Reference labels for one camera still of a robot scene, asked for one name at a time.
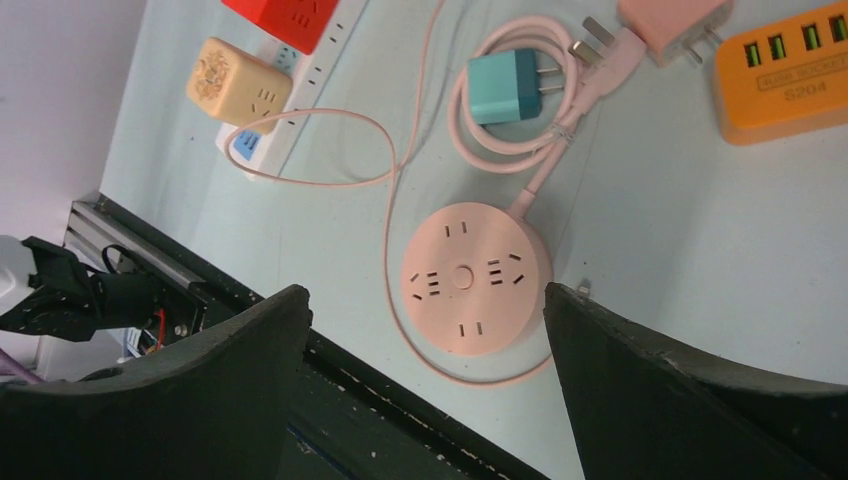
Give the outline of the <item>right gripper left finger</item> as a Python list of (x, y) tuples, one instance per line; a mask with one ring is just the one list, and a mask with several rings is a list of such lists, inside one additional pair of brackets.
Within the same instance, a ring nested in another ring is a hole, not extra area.
[(292, 285), (162, 351), (1, 389), (5, 479), (276, 479), (312, 323)]

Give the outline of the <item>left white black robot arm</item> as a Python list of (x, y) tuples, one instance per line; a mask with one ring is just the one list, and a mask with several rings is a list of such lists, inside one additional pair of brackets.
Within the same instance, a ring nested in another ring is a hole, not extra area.
[(1, 328), (86, 342), (100, 330), (148, 330), (166, 345), (196, 332), (206, 306), (147, 258), (112, 244), (100, 268), (28, 237), (1, 238)]

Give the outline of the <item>red cube socket adapter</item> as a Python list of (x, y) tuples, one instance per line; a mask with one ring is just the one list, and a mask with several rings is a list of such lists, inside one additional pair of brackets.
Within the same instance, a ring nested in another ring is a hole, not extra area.
[(338, 0), (222, 0), (221, 3), (302, 54), (314, 52)]

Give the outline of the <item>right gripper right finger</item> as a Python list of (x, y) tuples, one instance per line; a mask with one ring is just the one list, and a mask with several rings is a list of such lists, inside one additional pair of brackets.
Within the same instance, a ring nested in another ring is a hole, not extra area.
[(547, 335), (588, 479), (843, 479), (847, 389), (737, 363), (559, 283)]

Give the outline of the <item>orange power strip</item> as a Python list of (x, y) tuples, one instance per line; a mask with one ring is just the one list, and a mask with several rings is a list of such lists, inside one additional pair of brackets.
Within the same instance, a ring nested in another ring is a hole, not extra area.
[(847, 3), (730, 37), (712, 91), (725, 142), (745, 146), (847, 123)]

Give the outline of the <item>beige cube plug adapter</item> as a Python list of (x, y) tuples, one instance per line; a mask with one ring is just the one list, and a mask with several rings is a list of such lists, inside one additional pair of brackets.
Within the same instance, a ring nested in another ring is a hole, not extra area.
[(185, 88), (207, 115), (236, 127), (282, 113), (292, 90), (289, 75), (217, 37), (203, 43)]

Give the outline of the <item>small pink plug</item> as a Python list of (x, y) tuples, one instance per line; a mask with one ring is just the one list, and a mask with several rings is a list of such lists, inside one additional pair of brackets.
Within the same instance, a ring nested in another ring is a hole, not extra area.
[(702, 65), (704, 59), (695, 45), (705, 38), (717, 39), (715, 30), (730, 18), (734, 7), (732, 0), (620, 0), (617, 14), (645, 42), (658, 67), (683, 56)]

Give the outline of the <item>pink round power strip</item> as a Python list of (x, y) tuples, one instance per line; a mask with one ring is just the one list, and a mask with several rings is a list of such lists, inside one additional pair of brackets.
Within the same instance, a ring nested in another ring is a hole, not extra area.
[(417, 331), (442, 351), (494, 354), (528, 339), (541, 321), (552, 263), (540, 236), (506, 211), (455, 203), (409, 241), (402, 299)]

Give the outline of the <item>teal cube socket adapter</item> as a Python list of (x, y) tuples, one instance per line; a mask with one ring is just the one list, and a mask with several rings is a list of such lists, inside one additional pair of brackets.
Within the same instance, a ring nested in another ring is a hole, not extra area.
[(534, 119), (542, 112), (545, 93), (563, 84), (543, 87), (544, 75), (562, 75), (561, 67), (539, 67), (536, 51), (517, 49), (487, 54), (467, 63), (467, 104), (480, 126)]

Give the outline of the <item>white multicolour power strip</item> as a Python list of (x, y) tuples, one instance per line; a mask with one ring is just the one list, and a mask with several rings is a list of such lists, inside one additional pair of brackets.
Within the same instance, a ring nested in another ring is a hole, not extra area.
[[(256, 56), (293, 80), (292, 93), (284, 106), (286, 112), (316, 106), (367, 5), (367, 0), (340, 1), (315, 50), (309, 55), (270, 34), (264, 36)], [(236, 127), (224, 123), (215, 144), (219, 150), (228, 147), (233, 158), (250, 170), (278, 176), (307, 121), (305, 116), (280, 120), (268, 134), (246, 131), (231, 143), (226, 139)]]

